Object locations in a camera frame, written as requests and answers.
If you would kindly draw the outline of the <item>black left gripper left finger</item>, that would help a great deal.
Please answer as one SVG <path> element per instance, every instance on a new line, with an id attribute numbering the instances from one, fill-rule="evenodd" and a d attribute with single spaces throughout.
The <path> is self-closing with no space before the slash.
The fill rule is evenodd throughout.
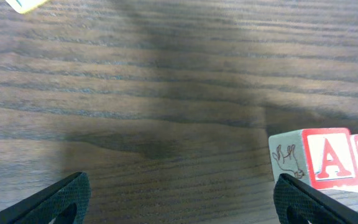
<path id="1" fill-rule="evenodd" d="M 91 196 L 85 172 L 75 172 L 0 211 L 0 223 L 83 223 Z"/>

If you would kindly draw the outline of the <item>red letter A block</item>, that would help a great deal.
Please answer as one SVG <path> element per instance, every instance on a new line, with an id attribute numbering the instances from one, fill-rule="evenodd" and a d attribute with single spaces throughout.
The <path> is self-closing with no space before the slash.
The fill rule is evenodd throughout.
<path id="1" fill-rule="evenodd" d="M 273 179 L 288 174 L 314 189 L 358 193 L 358 164 L 347 128 L 310 128 L 268 138 Z"/>

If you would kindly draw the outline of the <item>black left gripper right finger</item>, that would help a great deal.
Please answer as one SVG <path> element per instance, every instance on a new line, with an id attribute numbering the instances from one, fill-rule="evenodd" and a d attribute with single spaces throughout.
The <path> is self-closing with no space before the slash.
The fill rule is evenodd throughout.
<path id="1" fill-rule="evenodd" d="M 289 174 L 280 174 L 273 202 L 281 224 L 358 224 L 358 212 Z"/>

